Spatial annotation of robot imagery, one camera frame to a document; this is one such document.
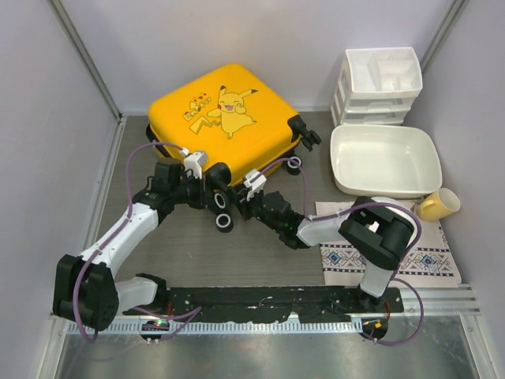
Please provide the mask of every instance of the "pikachu illustration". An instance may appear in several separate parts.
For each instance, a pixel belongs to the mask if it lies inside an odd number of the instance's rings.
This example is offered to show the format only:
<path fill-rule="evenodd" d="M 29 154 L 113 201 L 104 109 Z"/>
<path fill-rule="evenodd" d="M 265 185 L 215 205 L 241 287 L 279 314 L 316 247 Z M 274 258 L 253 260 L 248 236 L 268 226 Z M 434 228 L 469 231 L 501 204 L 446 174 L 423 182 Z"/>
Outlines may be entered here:
<path fill-rule="evenodd" d="M 224 85 L 219 89 L 218 107 L 207 113 L 210 117 L 221 118 L 221 128 L 228 134 L 228 139 L 234 136 L 238 130 L 256 121 L 246 114 L 244 97 L 257 92 L 256 89 L 248 89 L 242 93 L 226 93 Z"/>

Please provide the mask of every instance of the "yellow cup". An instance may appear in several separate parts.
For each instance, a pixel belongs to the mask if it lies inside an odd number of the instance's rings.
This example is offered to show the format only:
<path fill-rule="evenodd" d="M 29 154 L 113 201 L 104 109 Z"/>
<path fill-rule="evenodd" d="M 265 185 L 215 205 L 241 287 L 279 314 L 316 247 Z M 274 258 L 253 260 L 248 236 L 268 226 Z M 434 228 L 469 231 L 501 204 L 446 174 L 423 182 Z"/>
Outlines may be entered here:
<path fill-rule="evenodd" d="M 447 217 L 461 208 L 461 202 L 454 192 L 441 188 L 432 193 L 417 207 L 417 214 L 424 221 L 435 221 Z"/>

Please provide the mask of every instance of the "cloth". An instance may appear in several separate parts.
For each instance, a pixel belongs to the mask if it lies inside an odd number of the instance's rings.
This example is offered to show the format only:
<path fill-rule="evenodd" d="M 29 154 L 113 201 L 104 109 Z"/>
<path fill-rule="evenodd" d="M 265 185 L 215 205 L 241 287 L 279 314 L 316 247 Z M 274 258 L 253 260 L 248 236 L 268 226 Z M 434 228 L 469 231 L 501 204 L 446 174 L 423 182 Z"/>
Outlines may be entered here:
<path fill-rule="evenodd" d="M 415 201 L 400 201 L 402 206 L 414 209 Z M 316 202 L 317 215 L 328 215 L 349 208 L 352 201 L 340 203 Z M 415 287 L 457 287 L 461 275 L 439 221 L 423 221 L 417 248 L 404 258 L 397 277 Z M 344 238 L 320 244 L 324 282 L 335 286 L 357 286 L 365 272 L 363 258 Z M 391 282 L 391 286 L 403 287 Z"/>

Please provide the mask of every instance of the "yellow box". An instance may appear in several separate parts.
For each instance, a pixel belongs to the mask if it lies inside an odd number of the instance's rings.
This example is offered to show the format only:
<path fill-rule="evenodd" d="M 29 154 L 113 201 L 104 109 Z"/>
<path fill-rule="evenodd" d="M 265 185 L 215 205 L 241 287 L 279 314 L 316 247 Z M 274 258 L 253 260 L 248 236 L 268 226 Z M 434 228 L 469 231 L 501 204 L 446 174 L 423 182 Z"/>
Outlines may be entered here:
<path fill-rule="evenodd" d="M 303 122 L 297 112 L 237 63 L 156 100 L 148 116 L 150 139 L 171 142 L 190 152 L 205 151 L 204 171 L 217 163 L 226 164 L 232 186 L 253 168 L 261 170 L 289 155 L 302 137 L 299 124 Z M 160 151 L 183 159 L 175 148 L 161 147 Z"/>

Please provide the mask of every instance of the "white wall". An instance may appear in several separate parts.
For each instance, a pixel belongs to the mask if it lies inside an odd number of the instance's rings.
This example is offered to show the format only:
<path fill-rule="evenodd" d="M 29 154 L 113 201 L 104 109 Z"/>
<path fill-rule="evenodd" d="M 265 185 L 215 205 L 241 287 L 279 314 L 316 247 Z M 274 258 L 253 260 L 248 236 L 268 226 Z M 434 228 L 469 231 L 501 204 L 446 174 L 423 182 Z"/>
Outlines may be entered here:
<path fill-rule="evenodd" d="M 240 62 L 298 108 L 328 108 L 348 47 L 422 56 L 451 0 L 62 0 L 114 100 L 148 105 Z"/>
<path fill-rule="evenodd" d="M 0 377 L 36 375 L 115 122 L 45 1 L 0 5 Z"/>
<path fill-rule="evenodd" d="M 505 2 L 469 2 L 425 75 L 406 124 L 432 136 L 462 210 L 443 221 L 505 360 Z"/>

